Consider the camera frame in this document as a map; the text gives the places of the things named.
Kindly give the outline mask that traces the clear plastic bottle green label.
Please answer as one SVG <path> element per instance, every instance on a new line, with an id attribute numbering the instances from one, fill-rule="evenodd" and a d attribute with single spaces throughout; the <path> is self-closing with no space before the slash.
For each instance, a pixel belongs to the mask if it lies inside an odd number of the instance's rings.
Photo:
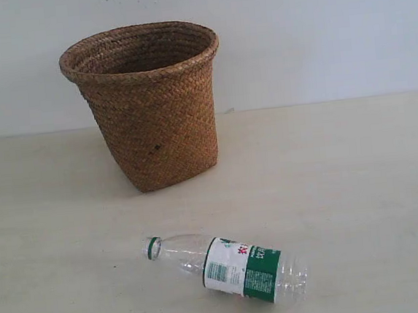
<path id="1" fill-rule="evenodd" d="M 148 260 L 195 274 L 210 290 L 271 304 L 296 302 L 306 292 L 306 267 L 284 250 L 202 234 L 147 237 L 143 243 Z"/>

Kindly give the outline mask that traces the brown woven wicker basket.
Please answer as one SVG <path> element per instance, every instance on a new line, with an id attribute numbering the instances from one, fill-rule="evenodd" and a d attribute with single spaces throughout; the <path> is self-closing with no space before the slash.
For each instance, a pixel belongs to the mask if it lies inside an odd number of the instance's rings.
<path id="1" fill-rule="evenodd" d="M 217 163 L 212 68 L 219 39 L 206 26 L 161 21 L 78 41 L 59 58 L 114 160 L 141 192 L 184 182 Z"/>

